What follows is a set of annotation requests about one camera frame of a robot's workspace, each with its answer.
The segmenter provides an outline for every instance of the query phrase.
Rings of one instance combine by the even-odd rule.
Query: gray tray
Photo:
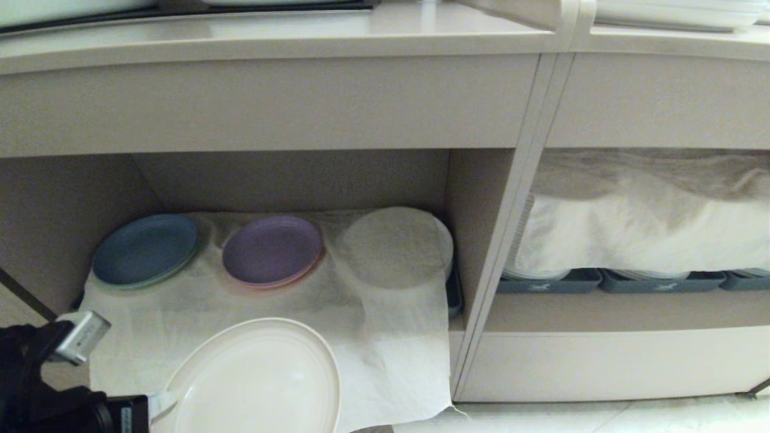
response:
[[[573,269],[562,280],[500,280],[497,292],[502,294],[586,294],[601,282],[595,269]]]
[[[709,292],[725,281],[724,272],[692,272],[687,280],[629,280],[606,269],[600,269],[599,286],[613,294],[693,293]]]
[[[730,271],[725,272],[727,280],[721,288],[730,291],[770,290],[770,277],[742,277]]]

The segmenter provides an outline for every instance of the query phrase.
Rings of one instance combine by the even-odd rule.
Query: floor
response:
[[[768,433],[770,397],[733,395],[652,401],[459,404],[439,416],[393,426],[395,433]],[[388,433],[373,428],[366,433]]]

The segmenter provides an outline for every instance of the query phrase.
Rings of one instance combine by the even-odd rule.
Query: blue plate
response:
[[[138,289],[179,272],[193,258],[198,227],[188,217],[153,215],[129,223],[102,241],[94,275],[119,289]]]

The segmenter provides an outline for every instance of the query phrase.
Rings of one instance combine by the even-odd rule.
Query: tray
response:
[[[562,280],[500,280],[497,292],[502,294],[586,294],[601,282],[601,274],[593,268],[573,269]]]
[[[770,290],[770,277],[742,277],[730,271],[725,272],[727,280],[721,288],[730,291]]]
[[[687,280],[629,280],[600,269],[599,288],[613,294],[694,293],[709,292],[722,284],[724,272],[692,272]]]
[[[449,320],[463,313],[463,290],[460,285],[460,272],[457,270],[457,261],[452,266],[452,273],[447,280],[447,305],[449,307]]]

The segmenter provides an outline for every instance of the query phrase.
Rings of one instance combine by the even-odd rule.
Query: white cloth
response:
[[[265,215],[187,215],[198,224],[201,247],[179,274],[127,292],[89,275],[81,308],[112,322],[91,356],[94,389],[158,391],[217,332],[254,318],[288,317],[314,328],[333,349],[342,378],[339,433],[425,419],[451,405],[444,265],[429,213],[297,214],[320,229],[326,254],[303,279],[268,291],[239,284],[222,266],[226,240]]]
[[[767,153],[547,153],[532,193],[518,269],[770,266]]]

